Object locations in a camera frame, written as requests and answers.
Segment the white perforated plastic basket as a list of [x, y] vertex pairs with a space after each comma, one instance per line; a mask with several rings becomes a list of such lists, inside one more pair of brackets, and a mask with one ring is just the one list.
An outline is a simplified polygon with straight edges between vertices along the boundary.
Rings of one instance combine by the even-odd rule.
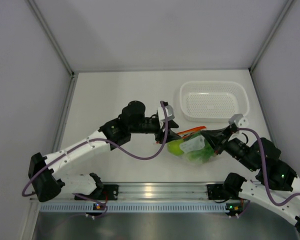
[[198, 123], [225, 123], [250, 112], [246, 90], [233, 81], [188, 81], [180, 87], [179, 104], [185, 119]]

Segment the green fake apple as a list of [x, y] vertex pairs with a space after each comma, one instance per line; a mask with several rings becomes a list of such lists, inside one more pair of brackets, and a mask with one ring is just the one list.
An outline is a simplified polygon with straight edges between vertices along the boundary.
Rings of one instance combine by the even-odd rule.
[[183, 139], [177, 139], [173, 140], [167, 143], [167, 150], [169, 153], [175, 155], [175, 156], [181, 156], [184, 154], [184, 152], [180, 148], [180, 144], [184, 142]]

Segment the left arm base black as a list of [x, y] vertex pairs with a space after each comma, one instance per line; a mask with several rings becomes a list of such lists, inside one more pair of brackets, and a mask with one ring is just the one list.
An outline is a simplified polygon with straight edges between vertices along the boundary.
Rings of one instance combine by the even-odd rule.
[[117, 201], [119, 194], [119, 185], [105, 184], [102, 189], [97, 191], [96, 199], [98, 201]]

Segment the aluminium mounting rail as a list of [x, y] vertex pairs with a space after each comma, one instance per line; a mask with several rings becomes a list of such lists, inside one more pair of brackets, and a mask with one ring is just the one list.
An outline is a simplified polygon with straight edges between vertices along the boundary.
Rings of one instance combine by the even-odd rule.
[[[214, 182], [122, 182], [122, 183], [105, 183], [119, 185], [117, 200], [110, 201], [206, 201], [208, 199], [207, 185], [221, 184]], [[86, 198], [97, 200], [97, 192], [85, 196]], [[226, 200], [209, 200], [223, 202]]]

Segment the clear zip bag orange seal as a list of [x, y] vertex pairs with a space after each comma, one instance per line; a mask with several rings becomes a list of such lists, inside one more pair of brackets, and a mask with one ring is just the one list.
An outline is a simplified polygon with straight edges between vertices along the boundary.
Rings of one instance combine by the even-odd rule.
[[192, 151], [195, 151], [195, 150], [200, 150], [206, 144], [209, 144], [207, 142], [207, 140], [205, 140], [205, 138], [200, 133], [200, 131], [205, 131], [205, 130], [207, 130], [207, 127], [204, 126], [204, 125], [201, 125], [201, 126], [197, 126], [197, 127], [188, 129], [188, 130], [178, 132], [177, 134], [180, 135], [183, 139], [183, 143], [180, 144], [180, 149], [183, 151], [183, 155], [175, 156], [171, 153], [170, 154], [172, 156], [174, 156], [175, 158], [178, 158], [180, 160], [183, 160], [184, 162], [187, 162], [188, 164], [192, 164], [194, 166], [195, 165], [203, 165], [202, 163], [194, 163], [194, 162], [188, 161], [187, 154], [189, 152], [192, 152]]

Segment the green fake lettuce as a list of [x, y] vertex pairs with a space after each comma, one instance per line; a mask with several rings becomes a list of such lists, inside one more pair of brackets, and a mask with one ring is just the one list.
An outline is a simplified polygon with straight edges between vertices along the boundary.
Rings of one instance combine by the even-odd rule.
[[196, 164], [205, 164], [214, 156], [215, 152], [208, 143], [202, 149], [194, 150], [186, 154], [188, 161]]

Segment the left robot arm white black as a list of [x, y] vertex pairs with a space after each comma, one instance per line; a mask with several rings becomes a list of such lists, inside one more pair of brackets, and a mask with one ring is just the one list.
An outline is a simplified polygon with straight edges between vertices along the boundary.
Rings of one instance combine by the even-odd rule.
[[[60, 194], [72, 194], [75, 200], [94, 201], [104, 192], [104, 184], [95, 173], [69, 175], [79, 164], [99, 154], [119, 149], [130, 157], [147, 161], [158, 156], [165, 144], [179, 140], [173, 132], [179, 126], [174, 121], [174, 110], [168, 102], [161, 101], [156, 113], [145, 116], [146, 106], [137, 100], [131, 101], [117, 118], [106, 122], [90, 136], [70, 147], [42, 155], [34, 154], [30, 159], [26, 188], [32, 186], [31, 195], [41, 202], [53, 200]], [[123, 149], [133, 134], [153, 134], [160, 149], [149, 157], [136, 156]]]

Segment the right aluminium frame post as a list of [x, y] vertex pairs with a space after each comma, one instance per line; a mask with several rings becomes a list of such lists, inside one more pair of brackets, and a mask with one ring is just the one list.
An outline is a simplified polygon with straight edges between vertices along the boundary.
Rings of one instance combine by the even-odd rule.
[[285, 0], [284, 5], [279, 11], [278, 15], [275, 17], [274, 23], [271, 25], [269, 32], [266, 34], [264, 41], [262, 42], [260, 48], [258, 49], [253, 61], [248, 68], [249, 73], [252, 74], [256, 69], [258, 63], [260, 62], [261, 58], [263, 57], [264, 53], [266, 52], [267, 48], [271, 44], [272, 40], [275, 38], [277, 31], [283, 24], [286, 16], [293, 8], [294, 4], [296, 3], [295, 0]]

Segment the left aluminium frame post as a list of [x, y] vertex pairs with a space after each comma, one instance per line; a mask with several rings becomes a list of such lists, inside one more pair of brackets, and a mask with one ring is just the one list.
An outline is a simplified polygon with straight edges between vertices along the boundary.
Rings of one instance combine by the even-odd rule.
[[55, 35], [53, 34], [49, 24], [47, 23], [42, 11], [40, 10], [38, 4], [35, 0], [26, 0], [25, 1], [33, 13], [34, 17], [38, 21], [41, 29], [43, 30], [45, 36], [47, 37], [48, 41], [50, 42], [53, 50], [55, 51], [57, 57], [61, 61], [63, 67], [65, 68], [66, 72], [72, 77], [75, 72], [73, 71], [71, 65], [69, 64], [66, 56], [64, 55], [62, 48], [60, 47]]

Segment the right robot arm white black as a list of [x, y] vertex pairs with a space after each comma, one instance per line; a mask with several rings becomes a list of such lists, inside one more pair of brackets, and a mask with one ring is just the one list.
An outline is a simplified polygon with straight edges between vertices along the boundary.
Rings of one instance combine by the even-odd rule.
[[251, 172], [255, 184], [231, 172], [219, 188], [226, 200], [243, 199], [281, 216], [300, 234], [300, 177], [280, 159], [281, 151], [268, 139], [250, 128], [235, 124], [218, 130], [201, 130], [200, 134], [214, 153], [229, 154]]

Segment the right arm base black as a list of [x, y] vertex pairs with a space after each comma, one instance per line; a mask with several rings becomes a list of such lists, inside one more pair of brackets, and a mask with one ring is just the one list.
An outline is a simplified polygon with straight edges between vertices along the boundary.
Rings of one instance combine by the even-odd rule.
[[220, 183], [207, 184], [207, 194], [209, 200], [227, 200], [228, 196], [224, 192], [223, 185]]

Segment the aluminium frame post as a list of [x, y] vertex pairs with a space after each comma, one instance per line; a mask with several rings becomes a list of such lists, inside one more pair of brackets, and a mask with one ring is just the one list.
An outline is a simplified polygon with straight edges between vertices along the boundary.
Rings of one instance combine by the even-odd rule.
[[62, 48], [60, 47], [55, 35], [53, 34], [49, 24], [47, 23], [42, 11], [40, 10], [38, 4], [35, 0], [26, 0], [25, 1], [33, 13], [34, 17], [38, 21], [41, 29], [43, 30], [45, 36], [47, 37], [48, 41], [50, 42], [53, 50], [55, 51], [57, 57], [61, 61], [63, 67], [65, 68], [66, 72], [72, 77], [75, 72], [73, 71], [71, 65], [69, 64], [66, 56], [64, 55]]
[[271, 25], [269, 32], [266, 34], [264, 41], [262, 42], [260, 48], [258, 49], [253, 61], [248, 68], [249, 73], [252, 74], [256, 69], [258, 63], [260, 62], [261, 58], [263, 57], [264, 53], [266, 52], [267, 48], [271, 44], [272, 40], [275, 38], [277, 31], [283, 24], [286, 16], [293, 8], [294, 4], [296, 3], [295, 0], [285, 0], [284, 5], [279, 11], [278, 15], [275, 17], [274, 23]]

